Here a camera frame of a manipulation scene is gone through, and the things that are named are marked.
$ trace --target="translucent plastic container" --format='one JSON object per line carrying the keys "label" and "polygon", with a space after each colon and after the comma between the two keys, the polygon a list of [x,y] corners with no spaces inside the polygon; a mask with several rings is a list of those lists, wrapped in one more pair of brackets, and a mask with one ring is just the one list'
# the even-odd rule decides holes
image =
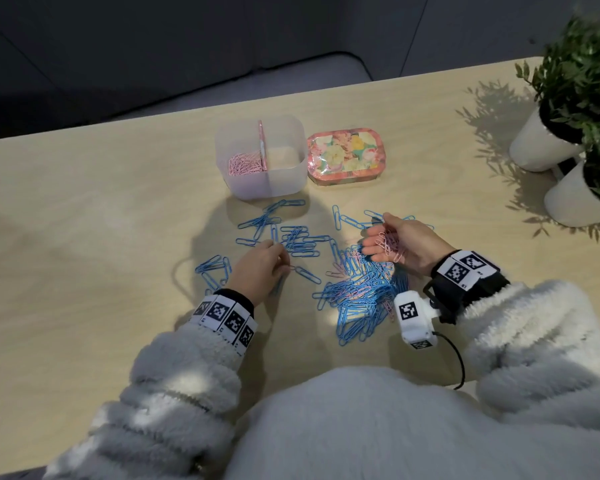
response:
{"label": "translucent plastic container", "polygon": [[260,151],[258,119],[230,121],[216,133],[216,165],[231,193],[241,200],[278,197],[302,190],[307,177],[307,145],[302,123],[290,115],[261,118],[267,171],[229,175],[238,153]]}

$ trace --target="floral tin box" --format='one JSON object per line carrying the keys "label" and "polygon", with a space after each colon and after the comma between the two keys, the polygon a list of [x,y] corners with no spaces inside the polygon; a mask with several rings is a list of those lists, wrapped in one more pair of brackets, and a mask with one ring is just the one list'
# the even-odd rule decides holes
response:
{"label": "floral tin box", "polygon": [[318,185],[373,180],[386,166],[384,144],[369,128],[316,133],[307,144],[309,177]]}

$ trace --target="left hand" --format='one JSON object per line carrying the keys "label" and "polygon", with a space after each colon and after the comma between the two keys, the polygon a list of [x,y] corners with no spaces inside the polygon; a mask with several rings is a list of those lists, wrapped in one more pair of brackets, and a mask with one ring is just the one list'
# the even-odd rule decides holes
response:
{"label": "left hand", "polygon": [[291,271],[289,253],[282,244],[270,239],[262,241],[233,266],[226,287],[242,293],[258,306],[279,279]]}

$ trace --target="wristband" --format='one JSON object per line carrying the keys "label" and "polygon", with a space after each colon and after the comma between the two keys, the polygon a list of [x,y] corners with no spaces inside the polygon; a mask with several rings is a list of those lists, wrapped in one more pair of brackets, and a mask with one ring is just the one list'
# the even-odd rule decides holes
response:
{"label": "wristband", "polygon": [[499,267],[473,251],[454,251],[433,268],[431,276],[424,294],[440,310],[442,323],[455,324],[467,306],[509,284]]}
{"label": "wristband", "polygon": [[258,324],[238,301],[222,295],[204,297],[187,324],[204,326],[220,335],[243,357]]}

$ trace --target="white flower pot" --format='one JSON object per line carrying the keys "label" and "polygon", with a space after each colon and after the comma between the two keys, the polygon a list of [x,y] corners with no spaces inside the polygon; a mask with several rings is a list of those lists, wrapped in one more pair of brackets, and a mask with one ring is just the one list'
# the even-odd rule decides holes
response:
{"label": "white flower pot", "polygon": [[600,199],[587,186],[583,167],[581,161],[544,196],[549,215],[568,227],[600,224]]}
{"label": "white flower pot", "polygon": [[536,107],[509,147],[509,156],[519,167],[544,171],[583,151],[581,144],[569,143],[554,136],[540,119]]}

